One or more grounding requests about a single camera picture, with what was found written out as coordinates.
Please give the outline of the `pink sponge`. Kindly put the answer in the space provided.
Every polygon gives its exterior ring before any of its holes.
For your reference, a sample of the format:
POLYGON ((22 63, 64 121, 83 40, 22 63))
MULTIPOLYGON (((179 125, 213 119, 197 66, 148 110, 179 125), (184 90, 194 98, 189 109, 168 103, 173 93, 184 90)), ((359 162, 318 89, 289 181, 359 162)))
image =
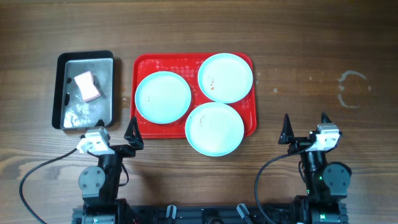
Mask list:
POLYGON ((84 102, 95 100, 101 96, 99 89, 95 86, 95 78, 90 71, 75 76, 74 81, 84 102))

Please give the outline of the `light blue plate bottom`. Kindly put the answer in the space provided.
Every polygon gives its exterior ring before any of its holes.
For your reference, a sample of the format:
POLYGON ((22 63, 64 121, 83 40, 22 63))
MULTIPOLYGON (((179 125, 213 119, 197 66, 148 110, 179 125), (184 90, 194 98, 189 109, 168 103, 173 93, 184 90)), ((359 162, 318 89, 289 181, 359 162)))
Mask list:
POLYGON ((244 123, 229 105, 205 103, 195 108, 185 123, 186 139, 194 150, 220 157, 233 152, 244 137, 244 123))

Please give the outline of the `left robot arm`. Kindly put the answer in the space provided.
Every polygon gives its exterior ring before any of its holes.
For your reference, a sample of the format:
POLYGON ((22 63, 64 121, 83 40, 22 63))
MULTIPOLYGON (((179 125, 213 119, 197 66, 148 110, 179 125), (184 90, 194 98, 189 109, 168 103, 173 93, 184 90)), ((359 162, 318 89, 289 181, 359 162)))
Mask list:
POLYGON ((135 157, 144 148, 136 117, 132 117, 124 134, 127 144, 110 145, 110 135, 103 122, 82 135, 77 149, 98 159, 98 164, 84 169, 78 185, 84 201, 75 208, 72 223, 136 223, 137 218, 125 198, 118 198, 121 172, 126 168, 124 158, 135 157))

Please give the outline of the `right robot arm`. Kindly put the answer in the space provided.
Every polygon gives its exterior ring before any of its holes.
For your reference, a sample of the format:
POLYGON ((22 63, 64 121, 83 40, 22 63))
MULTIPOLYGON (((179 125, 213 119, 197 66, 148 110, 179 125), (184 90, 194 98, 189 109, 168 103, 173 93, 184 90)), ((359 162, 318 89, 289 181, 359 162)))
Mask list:
POLYGON ((300 175, 307 188, 306 196, 296 196, 289 205, 291 223, 348 223, 348 211, 341 200, 348 195, 352 171, 342 162, 326 160, 326 154, 337 147, 341 136, 325 113, 307 137, 294 136, 289 116, 284 116, 279 144, 289 146, 288 155, 300 156, 300 175))

